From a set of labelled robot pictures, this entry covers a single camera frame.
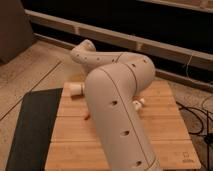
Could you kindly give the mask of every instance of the cable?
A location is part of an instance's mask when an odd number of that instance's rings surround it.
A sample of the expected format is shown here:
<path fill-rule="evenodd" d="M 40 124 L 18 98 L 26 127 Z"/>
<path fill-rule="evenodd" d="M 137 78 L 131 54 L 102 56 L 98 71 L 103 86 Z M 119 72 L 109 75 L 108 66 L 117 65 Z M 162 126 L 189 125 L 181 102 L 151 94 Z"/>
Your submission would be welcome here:
<path fill-rule="evenodd" d="M 202 119 L 201 119 L 195 112 L 193 112 L 193 111 L 190 110 L 188 107 L 186 107 L 186 106 L 184 106 L 183 104 L 181 104 L 180 102 L 177 102 L 177 101 L 176 101 L 176 103 L 177 103 L 179 106 L 181 106 L 181 108 L 179 108 L 179 110 L 186 110 L 186 111 L 190 112 L 190 113 L 193 114 L 193 115 L 198 119 L 198 121 L 200 122 L 200 125 L 201 125 L 200 130 L 197 131 L 197 132 L 190 132 L 190 131 L 189 131 L 189 134 L 192 134 L 192 135 L 200 135 L 200 134 L 203 132 L 203 130 L 204 130 L 204 123 L 203 123 Z"/>
<path fill-rule="evenodd" d="M 198 84 L 198 85 L 211 85 L 213 83 L 213 81 L 210 81 L 208 83 L 203 83 L 203 82 L 196 81 L 196 80 L 190 78 L 190 76 L 189 76 L 189 64 L 191 63 L 194 54 L 195 54 L 195 52 L 192 51 L 192 54 L 191 54 L 191 56 L 189 58 L 189 61 L 187 62 L 187 64 L 183 65 L 184 67 L 186 66 L 186 77 L 188 78 L 188 80 L 190 82 Z"/>
<path fill-rule="evenodd" d="M 207 97 L 206 99 L 203 100 L 203 102 L 201 104 L 202 109 L 199 109 L 199 108 L 196 108 L 196 107 L 188 107 L 188 106 L 185 106 L 185 105 L 181 104 L 180 102 L 176 101 L 176 103 L 180 106 L 180 110 L 187 110 L 187 111 L 189 111 L 191 114 L 193 114 L 194 116 L 196 116 L 196 118 L 201 123 L 201 129 L 200 129 L 200 131 L 193 132 L 193 133 L 189 132 L 189 133 L 192 134 L 192 135 L 196 135 L 196 136 L 202 137 L 203 140 L 204 140 L 204 142 L 207 144 L 207 166 L 201 161 L 202 166 L 207 171 L 210 171 L 210 148 L 212 148 L 211 147 L 212 140 L 210 141 L 210 139 L 209 139 L 209 135 L 210 135 L 210 133 L 209 133 L 209 121 L 211 120 L 213 122 L 213 119 L 209 116 L 209 114 L 212 113 L 212 112 L 210 112 L 207 109 L 205 109 L 204 108 L 204 104 L 211 97 L 213 97 L 213 95 L 209 96 L 209 97 Z M 195 112 L 193 112 L 191 109 L 199 111 L 199 112 L 203 113 L 206 116 L 206 126 L 207 126 L 207 128 L 206 128 L 206 135 L 201 135 L 200 134 L 204 130 L 204 123 L 203 123 L 202 119 Z"/>
<path fill-rule="evenodd" d="M 203 100 L 203 102 L 201 103 L 201 108 L 202 108 L 203 110 L 205 110 L 205 111 L 208 111 L 208 112 L 211 113 L 211 114 L 213 114 L 213 112 L 211 112 L 211 111 L 209 111 L 208 109 L 206 109 L 206 108 L 204 107 L 204 104 L 205 104 L 209 99 L 211 99 L 212 97 L 213 97 L 213 95 L 208 96 L 208 97 L 205 98 L 205 99 Z"/>

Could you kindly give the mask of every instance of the white cable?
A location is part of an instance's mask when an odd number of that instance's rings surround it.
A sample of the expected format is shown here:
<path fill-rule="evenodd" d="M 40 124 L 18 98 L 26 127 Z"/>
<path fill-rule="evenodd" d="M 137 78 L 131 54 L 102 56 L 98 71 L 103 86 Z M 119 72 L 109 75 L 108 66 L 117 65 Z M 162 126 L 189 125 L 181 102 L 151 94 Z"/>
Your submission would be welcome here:
<path fill-rule="evenodd" d="M 191 56 L 190 56 L 190 58 L 189 58 L 189 61 L 188 61 L 187 64 L 186 64 L 186 77 L 187 77 L 187 79 L 188 79 L 190 82 L 194 83 L 194 84 L 198 84 L 198 85 L 211 85 L 211 84 L 213 83 L 213 81 L 210 81 L 210 82 L 208 82 L 208 83 L 203 83 L 203 82 L 200 82 L 200 81 L 191 79 L 191 78 L 189 77 L 189 64 L 190 64 L 191 61 L 192 61 L 192 58 L 193 58 L 193 56 L 194 56 L 194 53 L 195 53 L 195 52 L 192 51 L 192 54 L 191 54 Z"/>

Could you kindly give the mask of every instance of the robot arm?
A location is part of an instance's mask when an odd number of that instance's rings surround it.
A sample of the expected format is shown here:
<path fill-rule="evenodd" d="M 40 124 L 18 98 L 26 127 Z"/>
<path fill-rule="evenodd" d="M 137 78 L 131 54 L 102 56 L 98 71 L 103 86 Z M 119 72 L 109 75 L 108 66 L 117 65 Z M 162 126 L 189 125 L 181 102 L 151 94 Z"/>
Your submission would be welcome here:
<path fill-rule="evenodd" d="M 85 98 L 110 169 L 160 171 L 132 105 L 133 96 L 149 86 L 154 78 L 151 60 L 135 53 L 95 52 L 90 41 L 74 48 L 71 55 L 89 73 Z"/>

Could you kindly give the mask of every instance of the wooden block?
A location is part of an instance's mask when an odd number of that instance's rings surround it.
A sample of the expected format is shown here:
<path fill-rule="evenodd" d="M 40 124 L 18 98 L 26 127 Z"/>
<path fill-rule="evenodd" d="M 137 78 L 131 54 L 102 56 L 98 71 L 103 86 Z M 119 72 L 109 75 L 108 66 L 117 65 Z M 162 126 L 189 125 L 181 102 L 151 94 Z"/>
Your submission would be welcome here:
<path fill-rule="evenodd" d="M 200 168 L 200 161 L 191 140 L 151 141 L 151 144 L 165 170 Z"/>
<path fill-rule="evenodd" d="M 164 170 L 198 169 L 199 160 L 190 140 L 151 141 Z M 109 171 L 99 142 L 51 143 L 47 171 Z"/>
<path fill-rule="evenodd" d="M 94 124 L 83 117 L 57 117 L 51 142 L 97 141 Z"/>
<path fill-rule="evenodd" d="M 83 97 L 71 99 L 70 97 L 63 97 L 60 101 L 58 109 L 58 116 L 82 116 L 88 114 L 87 105 Z"/>
<path fill-rule="evenodd" d="M 52 135 L 46 171 L 109 171 L 92 119 L 85 120 L 83 97 L 71 99 L 65 84 Z M 199 169 L 200 162 L 183 118 L 165 81 L 154 81 L 145 98 L 141 122 L 164 169 Z"/>
<path fill-rule="evenodd" d="M 46 171 L 109 171 L 99 142 L 51 143 Z"/>
<path fill-rule="evenodd" d="M 150 140 L 190 139 L 184 121 L 179 117 L 151 117 L 142 120 Z M 96 141 L 98 138 L 92 120 L 83 117 L 57 117 L 52 142 Z"/>

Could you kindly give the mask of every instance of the screw hole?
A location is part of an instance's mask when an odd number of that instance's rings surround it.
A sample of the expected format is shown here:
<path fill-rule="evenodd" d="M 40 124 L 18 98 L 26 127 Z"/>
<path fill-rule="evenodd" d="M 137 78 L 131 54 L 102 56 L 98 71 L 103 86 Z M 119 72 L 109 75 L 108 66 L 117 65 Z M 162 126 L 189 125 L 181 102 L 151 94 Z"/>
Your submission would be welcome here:
<path fill-rule="evenodd" d="M 122 137 L 125 137 L 125 136 L 127 136 L 127 135 L 129 135 L 129 131 L 124 131 L 124 132 L 121 133 L 121 136 L 122 136 Z"/>
<path fill-rule="evenodd" d="M 142 161 L 137 161 L 133 167 L 136 168 L 136 167 L 140 167 L 142 165 Z"/>
<path fill-rule="evenodd" d="M 112 102 L 110 103 L 111 106 L 115 106 L 115 105 L 117 105 L 117 104 L 118 104 L 117 101 L 112 101 Z"/>

